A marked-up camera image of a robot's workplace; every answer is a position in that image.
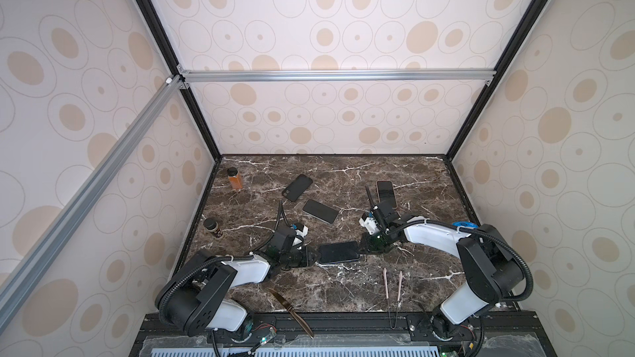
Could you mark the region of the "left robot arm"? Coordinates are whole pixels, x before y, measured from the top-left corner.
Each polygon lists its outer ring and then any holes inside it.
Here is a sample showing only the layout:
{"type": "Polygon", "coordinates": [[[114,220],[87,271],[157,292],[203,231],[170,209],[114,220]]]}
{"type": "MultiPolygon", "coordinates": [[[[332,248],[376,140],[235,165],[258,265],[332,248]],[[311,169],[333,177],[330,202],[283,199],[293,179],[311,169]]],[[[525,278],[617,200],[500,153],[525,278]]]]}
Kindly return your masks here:
{"type": "Polygon", "coordinates": [[[320,254],[307,246],[309,228],[291,223],[279,202],[272,233],[244,256],[215,256],[201,249],[160,290],[155,298],[160,322],[189,337],[225,330],[238,340],[254,332],[251,313],[228,298],[245,284],[259,284],[291,269],[317,263],[320,254]]]}

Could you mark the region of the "pink phone case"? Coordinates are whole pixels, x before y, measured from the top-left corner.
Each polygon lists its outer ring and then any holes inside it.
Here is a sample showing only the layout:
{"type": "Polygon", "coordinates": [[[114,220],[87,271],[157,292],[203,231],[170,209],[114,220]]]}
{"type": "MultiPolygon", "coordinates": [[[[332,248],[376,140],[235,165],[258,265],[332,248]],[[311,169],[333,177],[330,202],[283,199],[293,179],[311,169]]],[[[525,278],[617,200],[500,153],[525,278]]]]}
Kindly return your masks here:
{"type": "Polygon", "coordinates": [[[391,181],[378,181],[376,183],[376,191],[380,203],[384,203],[392,209],[398,208],[394,185],[391,181]]]}

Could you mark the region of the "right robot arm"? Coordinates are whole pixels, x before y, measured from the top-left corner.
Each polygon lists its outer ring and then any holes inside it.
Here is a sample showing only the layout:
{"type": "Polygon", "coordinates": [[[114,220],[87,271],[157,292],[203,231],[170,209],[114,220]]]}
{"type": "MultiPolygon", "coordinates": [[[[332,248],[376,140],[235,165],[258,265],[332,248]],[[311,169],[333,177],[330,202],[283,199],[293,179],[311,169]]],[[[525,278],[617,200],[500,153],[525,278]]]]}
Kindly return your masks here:
{"type": "Polygon", "coordinates": [[[364,255],[382,255],[398,243],[427,246],[461,262],[466,282],[429,315],[425,327],[439,341],[450,341],[469,318],[489,312],[498,303],[522,302],[534,289],[529,264],[491,225],[453,224],[423,216],[399,215],[386,201],[375,201],[367,188],[370,211],[360,218],[366,233],[364,255]]]}

